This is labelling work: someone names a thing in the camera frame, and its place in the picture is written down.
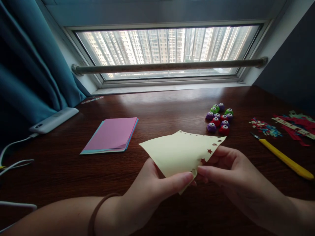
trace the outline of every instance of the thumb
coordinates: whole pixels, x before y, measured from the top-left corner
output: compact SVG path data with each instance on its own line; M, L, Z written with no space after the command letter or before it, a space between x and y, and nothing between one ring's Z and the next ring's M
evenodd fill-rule
M237 175L233 170L213 166L198 166L197 172L219 186L235 187L238 182Z
M161 201L183 190L194 176L191 172L184 172L172 175L171 177L159 180L159 199Z

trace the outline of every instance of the hand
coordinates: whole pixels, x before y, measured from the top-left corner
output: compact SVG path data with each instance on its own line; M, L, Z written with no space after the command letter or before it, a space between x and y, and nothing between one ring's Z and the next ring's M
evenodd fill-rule
M238 150L219 146L208 163L199 166L198 179L219 185L249 219L278 235L296 233L296 208Z
M192 180L191 172L160 179L157 167L149 158L122 197L112 197L105 201L101 209L106 215L102 217L101 213L96 218L96 235L129 235L142 228L163 200L181 191ZM112 221L104 226L101 221L106 217L112 217Z

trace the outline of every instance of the curtain rod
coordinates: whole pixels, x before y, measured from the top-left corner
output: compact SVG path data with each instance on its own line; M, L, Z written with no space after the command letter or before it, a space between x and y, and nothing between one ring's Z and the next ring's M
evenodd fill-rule
M72 64L72 71L76 75L101 74L101 73L123 73L138 71L159 71L159 70L182 70L182 69L214 69L233 67L262 67L268 62L268 57L253 60L235 61L210 61L210 62L185 62L167 64L141 64L122 66L78 66Z

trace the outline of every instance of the left hand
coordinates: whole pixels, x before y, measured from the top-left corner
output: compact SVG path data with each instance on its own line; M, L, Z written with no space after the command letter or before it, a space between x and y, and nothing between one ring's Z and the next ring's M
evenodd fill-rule
M181 191L193 179L191 172L160 179L157 171L149 158L122 197L105 201L105 208L114 209L109 210L116 218L114 235L129 235L144 227L163 200Z

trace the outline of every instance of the window sill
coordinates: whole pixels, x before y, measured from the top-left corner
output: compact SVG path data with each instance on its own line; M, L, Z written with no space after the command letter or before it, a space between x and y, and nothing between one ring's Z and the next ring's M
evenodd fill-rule
M139 93L139 92L157 92L170 90L186 90L186 89L209 89L209 88L225 88L248 86L237 82L229 83L206 83L206 84L186 84L186 85L161 85L161 86L140 86L140 87L120 87L120 88L101 88L93 92L91 95L106 95L120 93Z

